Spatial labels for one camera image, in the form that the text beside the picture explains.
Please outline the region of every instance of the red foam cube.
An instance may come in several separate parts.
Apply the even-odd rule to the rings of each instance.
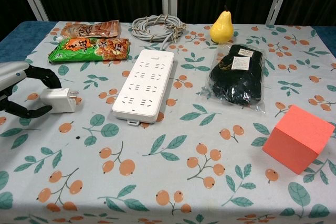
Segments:
[[[328,142],[334,126],[292,105],[273,129],[264,152],[301,174]]]

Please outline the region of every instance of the power outlet socket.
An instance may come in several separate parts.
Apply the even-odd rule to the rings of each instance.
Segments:
[[[112,107],[128,124],[154,123],[173,67],[174,53],[142,50]]]

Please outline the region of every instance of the green snack bag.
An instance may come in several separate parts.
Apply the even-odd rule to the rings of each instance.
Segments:
[[[126,60],[128,52],[128,39],[66,39],[49,55],[49,62]]]

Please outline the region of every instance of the coiled cable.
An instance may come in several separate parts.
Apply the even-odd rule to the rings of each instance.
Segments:
[[[163,34],[150,34],[147,30],[148,26],[157,24],[166,24],[166,32]],[[186,28],[186,24],[181,22],[179,18],[172,15],[152,15],[150,17],[137,18],[132,23],[132,35],[140,40],[149,42],[161,42],[160,50],[163,49],[164,44],[167,41],[174,41],[179,38],[183,30]]]

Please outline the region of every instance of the floral tablecloth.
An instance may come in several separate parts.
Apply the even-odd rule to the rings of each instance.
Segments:
[[[75,113],[20,119],[0,113],[0,223],[334,223],[336,131],[322,154],[296,175],[261,149],[296,104],[336,122],[336,61],[315,30],[235,25],[230,43],[266,51],[266,114],[200,97],[214,57],[208,25],[188,25],[157,122],[128,126],[112,113],[142,49],[131,36],[127,61],[50,65],[58,22],[28,55],[63,87],[79,91]],[[44,85],[26,79],[12,101],[38,108]]]

